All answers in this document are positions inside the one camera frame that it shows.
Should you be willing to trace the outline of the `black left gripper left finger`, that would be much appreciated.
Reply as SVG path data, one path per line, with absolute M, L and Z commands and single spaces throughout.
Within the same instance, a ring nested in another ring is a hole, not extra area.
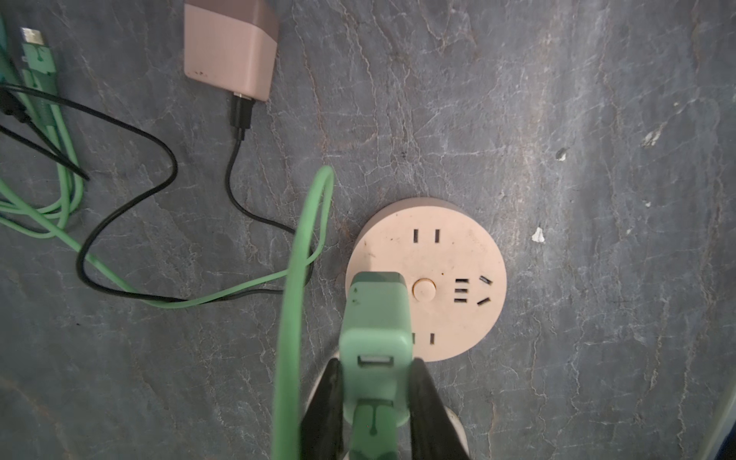
M 338 358 L 331 358 L 316 385 L 300 424 L 301 459 L 342 459 L 343 372 Z

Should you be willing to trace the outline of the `pink USB charger adapter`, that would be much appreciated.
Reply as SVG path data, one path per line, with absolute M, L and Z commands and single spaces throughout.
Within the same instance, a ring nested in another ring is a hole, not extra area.
M 278 35 L 279 17 L 266 1 L 187 1 L 184 73 L 192 80 L 265 102 Z

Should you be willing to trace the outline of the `round pink power socket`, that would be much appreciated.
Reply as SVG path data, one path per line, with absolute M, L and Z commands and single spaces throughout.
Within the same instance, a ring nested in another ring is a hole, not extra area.
M 414 355 L 448 360 L 475 347 L 498 321 L 507 291 L 501 252 L 457 206 L 414 197 L 388 205 L 360 231 L 345 282 L 398 272 L 408 289 Z

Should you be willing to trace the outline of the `green USB charger plug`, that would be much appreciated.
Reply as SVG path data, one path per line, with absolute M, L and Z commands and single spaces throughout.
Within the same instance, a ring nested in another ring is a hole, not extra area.
M 413 346 L 404 277 L 397 272 L 356 274 L 347 289 L 338 345 L 348 422 L 363 403 L 388 406 L 397 427 L 408 421 Z

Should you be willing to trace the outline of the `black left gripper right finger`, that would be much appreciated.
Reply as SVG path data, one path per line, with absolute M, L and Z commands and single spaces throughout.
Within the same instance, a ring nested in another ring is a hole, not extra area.
M 470 459 L 465 427 L 442 402 L 421 358 L 409 368 L 408 407 L 412 459 Z

